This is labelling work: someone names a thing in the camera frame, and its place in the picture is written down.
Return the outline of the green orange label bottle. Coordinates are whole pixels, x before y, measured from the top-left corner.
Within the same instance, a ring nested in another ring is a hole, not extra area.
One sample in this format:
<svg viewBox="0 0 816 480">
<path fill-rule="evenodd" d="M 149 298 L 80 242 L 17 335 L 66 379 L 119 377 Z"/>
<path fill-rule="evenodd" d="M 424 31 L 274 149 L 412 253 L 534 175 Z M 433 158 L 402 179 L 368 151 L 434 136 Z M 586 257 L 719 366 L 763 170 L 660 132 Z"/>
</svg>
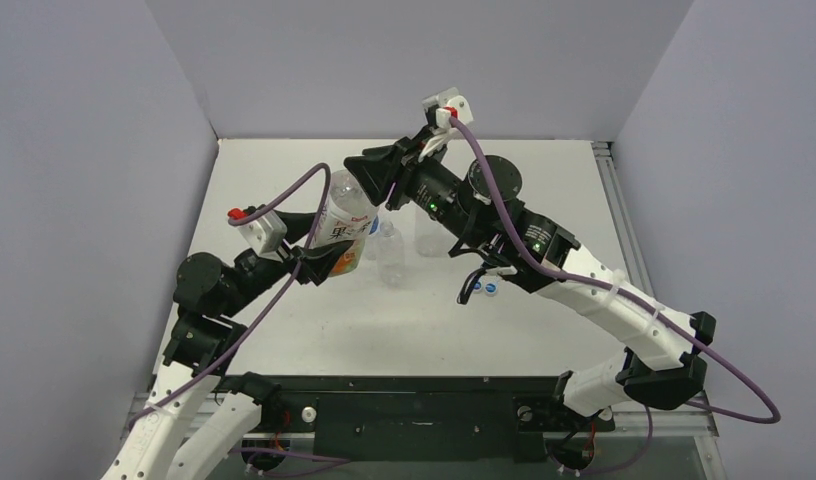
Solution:
<svg viewBox="0 0 816 480">
<path fill-rule="evenodd" d="M 351 241 L 329 276 L 339 276 L 355 270 L 361 260 L 366 238 L 378 215 L 357 179 L 346 169 L 332 174 L 325 206 L 314 231 L 312 247 L 322 247 Z"/>
</svg>

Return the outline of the clear bottle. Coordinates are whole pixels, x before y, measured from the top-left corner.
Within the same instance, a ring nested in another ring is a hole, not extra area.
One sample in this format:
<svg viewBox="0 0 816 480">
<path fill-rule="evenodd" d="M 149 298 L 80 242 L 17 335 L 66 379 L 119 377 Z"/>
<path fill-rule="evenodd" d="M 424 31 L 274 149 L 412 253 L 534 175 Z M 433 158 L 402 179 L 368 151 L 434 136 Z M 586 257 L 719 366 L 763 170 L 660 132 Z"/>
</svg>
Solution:
<svg viewBox="0 0 816 480">
<path fill-rule="evenodd" d="M 415 208 L 414 248 L 427 258 L 444 257 L 451 248 L 450 233 L 420 207 Z"/>
<path fill-rule="evenodd" d="M 403 285 L 406 273 L 405 242 L 401 231 L 390 220 L 379 227 L 376 257 L 380 279 L 390 287 Z"/>
</svg>

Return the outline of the blue label bottle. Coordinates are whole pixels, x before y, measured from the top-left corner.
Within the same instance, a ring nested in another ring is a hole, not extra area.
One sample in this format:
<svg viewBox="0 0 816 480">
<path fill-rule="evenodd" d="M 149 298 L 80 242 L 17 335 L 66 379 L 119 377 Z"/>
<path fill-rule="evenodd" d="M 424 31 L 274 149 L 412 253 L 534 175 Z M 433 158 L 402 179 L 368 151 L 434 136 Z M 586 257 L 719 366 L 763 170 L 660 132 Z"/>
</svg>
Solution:
<svg viewBox="0 0 816 480">
<path fill-rule="evenodd" d="M 380 217 L 376 216 L 370 226 L 367 237 L 365 238 L 362 254 L 366 260 L 374 261 L 377 257 L 380 237 L 380 223 Z"/>
</svg>

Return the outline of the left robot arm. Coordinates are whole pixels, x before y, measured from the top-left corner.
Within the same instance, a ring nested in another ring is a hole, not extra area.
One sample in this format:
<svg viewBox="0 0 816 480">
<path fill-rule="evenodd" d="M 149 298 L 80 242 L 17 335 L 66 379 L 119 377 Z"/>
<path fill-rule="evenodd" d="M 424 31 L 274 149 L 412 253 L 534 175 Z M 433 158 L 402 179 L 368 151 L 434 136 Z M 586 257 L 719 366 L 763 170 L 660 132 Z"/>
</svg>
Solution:
<svg viewBox="0 0 816 480">
<path fill-rule="evenodd" d="M 282 416 L 280 386 L 246 373 L 233 380 L 219 409 L 196 432 L 189 428 L 252 326 L 233 318 L 276 283 L 322 284 L 350 249 L 342 240 L 304 245 L 318 219 L 314 213 L 270 212 L 246 222 L 246 211 L 229 213 L 249 248 L 233 264 L 198 252 L 177 270 L 178 318 L 162 352 L 143 409 L 129 425 L 106 479 L 204 479 L 253 428 L 269 430 Z"/>
</svg>

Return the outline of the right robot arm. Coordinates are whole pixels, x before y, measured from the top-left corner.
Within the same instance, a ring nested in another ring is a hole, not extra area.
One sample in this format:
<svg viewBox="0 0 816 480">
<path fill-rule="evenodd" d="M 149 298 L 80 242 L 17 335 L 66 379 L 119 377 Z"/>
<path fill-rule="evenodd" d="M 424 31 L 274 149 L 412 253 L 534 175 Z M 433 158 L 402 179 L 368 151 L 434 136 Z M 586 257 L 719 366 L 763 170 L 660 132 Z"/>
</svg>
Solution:
<svg viewBox="0 0 816 480">
<path fill-rule="evenodd" d="M 508 159 L 475 159 L 463 176 L 444 164 L 445 147 L 431 154 L 427 132 L 344 160 L 375 205 L 415 204 L 456 238 L 452 256 L 481 257 L 480 273 L 556 301 L 622 343 L 617 356 L 562 374 L 548 400 L 550 418 L 572 427 L 616 404 L 635 401 L 673 410 L 700 393 L 715 319 L 659 305 L 621 271 L 600 262 L 576 237 L 520 199 L 523 177 Z"/>
</svg>

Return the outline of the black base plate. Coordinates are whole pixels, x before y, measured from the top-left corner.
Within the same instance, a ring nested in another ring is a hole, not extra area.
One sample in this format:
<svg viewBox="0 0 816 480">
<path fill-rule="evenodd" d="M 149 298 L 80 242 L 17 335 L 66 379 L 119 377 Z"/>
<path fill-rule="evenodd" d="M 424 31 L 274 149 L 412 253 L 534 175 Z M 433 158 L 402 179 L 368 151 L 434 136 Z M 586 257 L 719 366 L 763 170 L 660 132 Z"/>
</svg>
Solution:
<svg viewBox="0 0 816 480">
<path fill-rule="evenodd" d="M 582 417 L 544 377 L 263 376 L 224 378 L 220 394 L 265 402 L 249 439 L 362 461 L 544 462 L 553 448 L 582 447 L 615 428 Z"/>
</svg>

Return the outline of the aluminium rail frame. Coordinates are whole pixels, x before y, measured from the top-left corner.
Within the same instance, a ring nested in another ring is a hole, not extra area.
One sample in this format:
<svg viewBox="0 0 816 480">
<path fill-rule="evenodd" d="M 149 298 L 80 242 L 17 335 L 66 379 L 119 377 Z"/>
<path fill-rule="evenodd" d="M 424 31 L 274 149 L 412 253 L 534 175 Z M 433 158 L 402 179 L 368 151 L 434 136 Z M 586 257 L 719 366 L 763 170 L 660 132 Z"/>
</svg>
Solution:
<svg viewBox="0 0 816 480">
<path fill-rule="evenodd" d="M 225 224 L 233 204 L 274 197 L 317 163 L 343 168 L 344 157 L 381 139 L 223 140 L 189 253 L 211 250 L 223 260 L 244 248 Z M 527 206 L 571 227 L 609 269 L 652 294 L 641 251 L 621 200 L 604 142 L 480 140 L 485 152 L 524 175 Z M 456 290 L 478 258 L 425 258 L 413 250 L 415 208 L 393 213 L 407 233 L 406 283 L 391 288 L 374 262 L 321 287 L 293 286 L 234 355 L 227 377 L 544 377 L 591 368 L 617 356 L 621 344 L 569 308 L 513 285 L 457 306 Z M 202 403 L 201 427 L 216 405 Z"/>
</svg>

